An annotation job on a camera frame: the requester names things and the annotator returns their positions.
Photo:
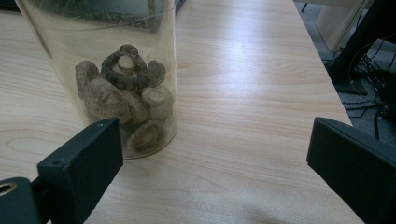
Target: floor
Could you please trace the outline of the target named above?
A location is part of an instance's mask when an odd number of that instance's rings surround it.
[[[323,62],[327,63],[328,60],[333,60],[334,57],[337,57],[339,51],[334,54],[329,52],[315,25],[321,6],[308,4],[304,13],[301,12],[304,3],[295,3],[295,6],[300,11],[306,30],[310,34]],[[370,48],[368,56],[374,59],[375,66],[378,65],[380,69],[387,70],[395,52],[396,45],[384,41],[381,46],[381,41],[377,40]],[[392,64],[389,71],[396,73],[396,63]],[[346,109],[353,126],[358,130],[375,137],[375,114],[378,112],[378,107],[371,107],[366,111],[364,111],[364,109],[359,109],[361,107],[375,105],[375,91],[373,85],[366,78],[361,79],[361,83],[369,92],[367,96],[341,92],[338,92],[338,95],[344,104],[344,108]],[[384,119],[379,116],[378,135],[381,142],[389,146],[396,147],[396,119]]]

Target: black monitor stand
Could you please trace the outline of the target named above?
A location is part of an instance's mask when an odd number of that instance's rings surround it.
[[[353,80],[357,78],[355,67],[377,39],[396,42],[394,0],[375,0],[344,50],[334,64],[328,66],[332,83],[338,91],[367,95],[360,82]]]

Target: wood grain surface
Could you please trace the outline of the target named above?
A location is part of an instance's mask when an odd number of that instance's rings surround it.
[[[361,223],[306,164],[314,117],[350,123],[291,0],[189,0],[178,131],[125,161],[87,223]],[[24,18],[0,12],[0,179],[83,129]]]

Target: transparent plastic cup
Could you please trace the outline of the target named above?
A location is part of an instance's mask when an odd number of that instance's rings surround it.
[[[85,125],[120,118],[126,159],[173,139],[174,0],[16,2]]]

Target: clear container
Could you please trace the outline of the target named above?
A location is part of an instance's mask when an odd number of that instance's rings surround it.
[[[126,159],[172,140],[175,0],[16,2],[86,125],[120,118]]]

